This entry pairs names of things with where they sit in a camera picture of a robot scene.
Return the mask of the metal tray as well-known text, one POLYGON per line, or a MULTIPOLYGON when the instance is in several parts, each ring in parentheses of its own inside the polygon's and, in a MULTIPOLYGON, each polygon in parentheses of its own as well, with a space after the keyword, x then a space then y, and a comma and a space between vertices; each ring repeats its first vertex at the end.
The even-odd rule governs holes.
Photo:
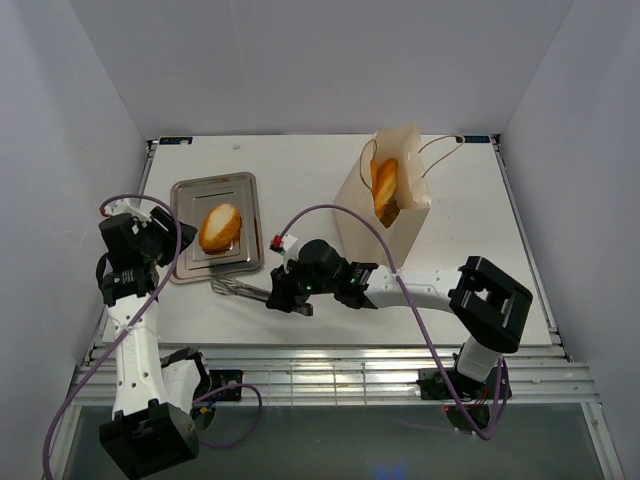
POLYGON ((253 174, 239 172, 178 182, 171 189, 171 207, 183 224, 196 229, 193 243, 180 256, 174 282, 203 281, 263 267, 253 174))

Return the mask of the oval bread loaf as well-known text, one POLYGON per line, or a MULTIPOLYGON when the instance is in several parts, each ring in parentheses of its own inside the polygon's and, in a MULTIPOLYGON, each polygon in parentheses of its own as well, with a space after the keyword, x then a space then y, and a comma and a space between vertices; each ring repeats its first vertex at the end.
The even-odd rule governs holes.
POLYGON ((239 236, 242 216, 239 209, 229 203, 213 208, 199 229, 199 245, 205 253, 228 248, 239 236))

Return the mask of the metal tongs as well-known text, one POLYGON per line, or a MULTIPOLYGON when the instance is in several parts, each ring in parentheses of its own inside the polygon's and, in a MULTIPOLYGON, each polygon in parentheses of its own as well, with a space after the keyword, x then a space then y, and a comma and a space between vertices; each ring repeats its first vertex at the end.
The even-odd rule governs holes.
POLYGON ((313 315, 313 306, 303 302, 298 304, 273 296, 270 291, 241 282, 235 278, 220 275, 210 280, 210 286, 214 293, 225 296, 239 296, 256 300, 265 304, 268 309, 285 313, 297 313, 305 317, 313 315))

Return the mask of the beige paper bag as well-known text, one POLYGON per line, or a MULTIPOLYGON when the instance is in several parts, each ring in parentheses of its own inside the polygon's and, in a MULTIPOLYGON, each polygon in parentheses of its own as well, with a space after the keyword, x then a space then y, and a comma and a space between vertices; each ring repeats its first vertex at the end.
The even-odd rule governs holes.
POLYGON ((415 124, 381 129, 363 145, 334 203, 366 222, 342 211, 334 218, 346 257, 350 261, 404 264, 431 209, 431 192, 421 154, 430 145, 448 140, 452 148, 441 162, 464 143, 460 135, 443 135, 427 142, 415 124))

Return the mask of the long baguette bread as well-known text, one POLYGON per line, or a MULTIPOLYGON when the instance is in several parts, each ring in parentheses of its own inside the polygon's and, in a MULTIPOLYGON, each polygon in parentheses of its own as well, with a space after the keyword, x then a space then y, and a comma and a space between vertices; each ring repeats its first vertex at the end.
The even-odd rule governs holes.
POLYGON ((378 163, 375 159, 372 159, 370 161, 370 173, 371 173, 372 189, 375 189, 377 185, 377 175, 378 175, 378 163))
POLYGON ((390 158, 379 168, 377 175, 377 185, 374 189, 374 208, 391 200, 397 187, 398 160, 390 158))

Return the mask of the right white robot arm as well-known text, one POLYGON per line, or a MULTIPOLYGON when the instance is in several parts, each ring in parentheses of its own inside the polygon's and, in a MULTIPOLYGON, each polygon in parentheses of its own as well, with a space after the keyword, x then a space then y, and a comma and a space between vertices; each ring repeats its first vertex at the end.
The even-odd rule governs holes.
POLYGON ((330 295, 351 309, 410 307, 458 318, 469 333, 451 373, 454 390, 474 397, 503 354, 518 350, 532 293, 484 257, 470 256, 456 270, 393 272, 376 263, 350 262, 323 240, 300 245, 275 237, 272 251, 282 257, 272 270, 268 308, 310 316, 313 295, 330 295))

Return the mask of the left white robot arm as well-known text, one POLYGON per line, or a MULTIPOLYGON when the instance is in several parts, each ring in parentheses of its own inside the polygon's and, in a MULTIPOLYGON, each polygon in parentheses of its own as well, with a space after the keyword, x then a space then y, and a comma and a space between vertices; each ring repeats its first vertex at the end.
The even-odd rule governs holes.
POLYGON ((97 270, 115 333, 116 398, 100 443, 130 479, 142 479, 197 457, 193 401, 205 397, 212 376, 193 347, 159 353, 154 292, 158 270, 189 247, 195 227, 176 223, 160 207, 144 212, 125 200, 107 208, 100 233, 107 252, 97 270))

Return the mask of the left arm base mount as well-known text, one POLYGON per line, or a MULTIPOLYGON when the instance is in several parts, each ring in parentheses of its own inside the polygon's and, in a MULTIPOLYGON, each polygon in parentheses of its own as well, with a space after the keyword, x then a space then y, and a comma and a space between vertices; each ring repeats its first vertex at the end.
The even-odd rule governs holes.
MULTIPOLYGON (((239 369, 226 369, 226 370, 210 370, 211 378, 211 390, 218 390, 225 386, 237 385, 243 382, 244 372, 239 369)), ((223 402, 239 402, 241 400, 242 390, 240 388, 233 388, 220 392, 215 396, 208 399, 208 402, 223 401, 223 402)))

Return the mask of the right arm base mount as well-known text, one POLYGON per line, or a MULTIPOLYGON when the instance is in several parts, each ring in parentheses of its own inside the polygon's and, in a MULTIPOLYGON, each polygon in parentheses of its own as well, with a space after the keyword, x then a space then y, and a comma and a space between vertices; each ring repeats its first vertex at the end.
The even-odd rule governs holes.
MULTIPOLYGON (((489 400, 495 394, 498 368, 494 367, 484 382, 472 380, 457 372, 446 369, 450 382, 463 402, 489 400)), ((453 396, 437 368, 424 368, 418 371, 416 384, 420 388, 422 400, 452 400, 453 396)))

